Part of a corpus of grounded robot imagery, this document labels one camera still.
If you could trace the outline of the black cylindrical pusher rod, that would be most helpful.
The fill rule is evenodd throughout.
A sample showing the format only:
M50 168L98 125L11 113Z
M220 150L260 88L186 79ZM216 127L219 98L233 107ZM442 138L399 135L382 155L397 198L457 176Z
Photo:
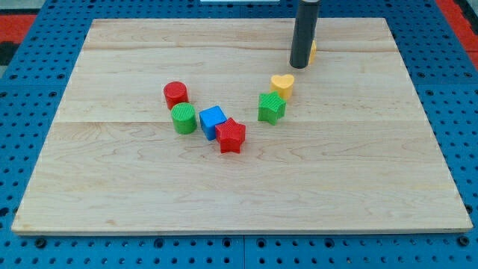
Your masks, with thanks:
M308 66L314 40L320 0L299 0L289 64L296 69Z

